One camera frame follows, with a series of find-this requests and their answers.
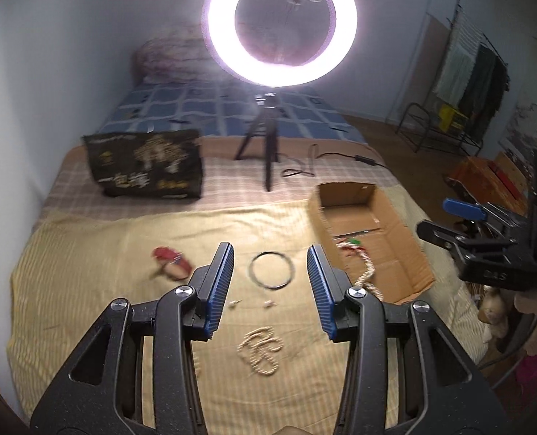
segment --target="metal ring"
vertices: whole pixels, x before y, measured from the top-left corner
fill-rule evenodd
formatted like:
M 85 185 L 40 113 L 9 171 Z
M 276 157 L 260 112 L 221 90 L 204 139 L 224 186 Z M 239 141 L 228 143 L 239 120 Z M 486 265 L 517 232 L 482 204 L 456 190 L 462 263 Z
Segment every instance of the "metal ring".
M 280 258 L 282 258 L 289 265 L 290 275 L 289 275 L 288 279 L 284 283 L 281 283 L 281 284 L 275 285 L 275 286 L 270 286 L 270 285 L 264 284 L 262 281 L 260 281 L 256 277 L 255 272 L 252 269 L 253 264 L 256 261 L 256 259 L 260 258 L 263 255 L 277 255 Z M 282 289 L 283 287 L 287 286 L 287 284 L 289 284 L 293 280 L 293 277 L 294 277 L 294 264 L 293 264 L 293 261 L 290 258 L 288 258 L 288 256 L 285 255 L 284 253 L 281 253 L 281 252 L 261 252 L 258 255 L 256 255 L 256 257 L 254 257 L 252 260 L 250 260 L 250 264 L 248 266 L 248 275 L 249 275 L 249 277 L 250 277 L 250 279 L 252 281 L 254 281 L 256 284 L 258 284 L 258 286 L 261 286 L 264 289 L 270 289 L 272 291 L 276 291 L 277 289 Z

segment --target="magenta cloth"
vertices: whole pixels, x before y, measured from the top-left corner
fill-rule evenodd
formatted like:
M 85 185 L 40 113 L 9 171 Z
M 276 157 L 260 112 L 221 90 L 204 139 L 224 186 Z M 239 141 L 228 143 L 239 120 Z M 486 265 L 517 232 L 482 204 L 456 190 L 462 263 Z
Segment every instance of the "magenta cloth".
M 530 401 L 537 394 L 537 355 L 524 358 L 516 369 L 516 380 L 522 396 Z

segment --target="ring light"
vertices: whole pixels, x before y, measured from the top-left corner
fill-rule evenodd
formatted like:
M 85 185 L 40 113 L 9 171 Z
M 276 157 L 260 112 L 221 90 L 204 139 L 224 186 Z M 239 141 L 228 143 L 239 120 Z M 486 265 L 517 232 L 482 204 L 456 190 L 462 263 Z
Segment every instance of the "ring light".
M 308 83 L 334 69 L 349 52 L 357 30 L 354 0 L 331 0 L 336 17 L 327 47 L 304 65 L 290 66 L 256 60 L 242 46 L 236 34 L 236 6 L 239 0 L 209 0 L 204 23 L 207 36 L 220 60 L 237 75 L 258 85 L 282 87 Z

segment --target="hanging clothes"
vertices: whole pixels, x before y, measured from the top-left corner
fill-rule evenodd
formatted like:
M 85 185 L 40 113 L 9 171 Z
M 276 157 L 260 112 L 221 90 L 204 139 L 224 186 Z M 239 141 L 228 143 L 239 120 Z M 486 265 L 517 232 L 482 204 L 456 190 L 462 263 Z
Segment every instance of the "hanging clothes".
M 474 70 L 458 107 L 463 115 L 472 118 L 484 108 L 497 59 L 496 54 L 486 46 L 479 47 Z
M 433 88 L 440 100 L 455 108 L 458 107 L 472 75 L 482 35 L 463 11 L 456 13 L 446 57 Z
M 510 78 L 508 77 L 508 68 L 499 57 L 496 57 L 494 70 L 492 71 L 492 79 L 490 88 L 484 101 L 484 107 L 476 115 L 469 136 L 475 141 L 481 141 L 484 134 L 490 126 L 490 121 L 500 109 L 504 93 L 510 90 Z

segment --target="round metal bolt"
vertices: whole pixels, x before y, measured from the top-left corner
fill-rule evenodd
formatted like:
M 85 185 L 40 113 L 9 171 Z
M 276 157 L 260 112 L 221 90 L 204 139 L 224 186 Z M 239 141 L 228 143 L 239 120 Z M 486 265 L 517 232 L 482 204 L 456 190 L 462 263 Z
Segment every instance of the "round metal bolt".
M 413 303 L 413 310 L 417 312 L 429 312 L 430 305 L 423 301 L 415 301 Z
M 367 296 L 367 291 L 359 286 L 350 287 L 348 293 L 349 296 L 357 299 L 364 298 L 365 296 Z
M 175 293 L 181 298 L 192 296 L 194 289 L 190 286 L 179 286 L 175 289 Z
M 114 311 L 121 311 L 127 307 L 127 301 L 122 298 L 115 299 L 111 301 L 111 309 Z

